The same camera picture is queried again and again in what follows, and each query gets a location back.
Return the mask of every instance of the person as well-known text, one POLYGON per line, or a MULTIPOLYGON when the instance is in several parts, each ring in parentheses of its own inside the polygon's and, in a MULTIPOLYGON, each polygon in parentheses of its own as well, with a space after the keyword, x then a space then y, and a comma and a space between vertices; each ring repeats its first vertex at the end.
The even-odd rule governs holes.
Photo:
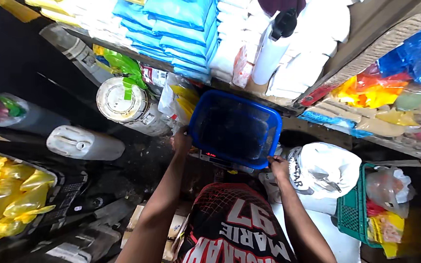
MULTIPOLYGON (((162 261, 191 148, 192 139, 185 131, 185 127, 181 128, 175 135, 175 155, 116 263, 162 261)), ((288 161, 280 156, 268 156, 268 161, 280 189, 293 251, 271 206, 259 193, 242 183, 211 183, 193 204, 176 262, 336 262, 290 183, 288 161)))

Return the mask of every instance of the black spray bottle nozzle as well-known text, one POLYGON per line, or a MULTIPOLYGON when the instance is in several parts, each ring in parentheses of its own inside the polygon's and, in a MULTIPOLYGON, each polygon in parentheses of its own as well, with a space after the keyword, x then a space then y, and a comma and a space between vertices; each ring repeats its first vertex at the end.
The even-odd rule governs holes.
POLYGON ((297 26, 297 10, 289 9, 284 12, 280 12, 272 25, 271 37, 276 41, 282 38, 288 38, 295 31, 297 26))

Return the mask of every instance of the blue plastic basket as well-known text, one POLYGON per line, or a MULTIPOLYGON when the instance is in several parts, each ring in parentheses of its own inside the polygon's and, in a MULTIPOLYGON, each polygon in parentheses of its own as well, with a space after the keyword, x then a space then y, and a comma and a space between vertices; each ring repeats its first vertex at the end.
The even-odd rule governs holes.
POLYGON ((190 121, 194 146, 253 169, 268 165, 281 129, 276 111, 218 90, 202 95, 190 121))

